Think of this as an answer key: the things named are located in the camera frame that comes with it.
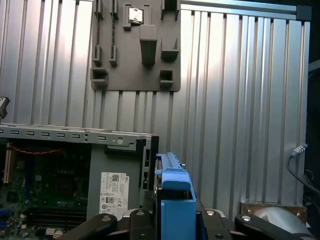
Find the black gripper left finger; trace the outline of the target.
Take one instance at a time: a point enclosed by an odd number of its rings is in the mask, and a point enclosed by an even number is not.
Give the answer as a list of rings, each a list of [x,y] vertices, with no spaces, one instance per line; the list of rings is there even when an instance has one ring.
[[[131,209],[118,220],[98,214],[65,233],[61,240],[156,240],[153,215],[145,209]]]

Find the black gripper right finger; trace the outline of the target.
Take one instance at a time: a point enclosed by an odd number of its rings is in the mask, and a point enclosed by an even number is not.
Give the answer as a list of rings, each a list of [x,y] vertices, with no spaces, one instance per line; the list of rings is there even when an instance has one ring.
[[[233,227],[216,210],[196,212],[198,240],[313,240],[309,233],[291,233],[254,214],[238,214]]]

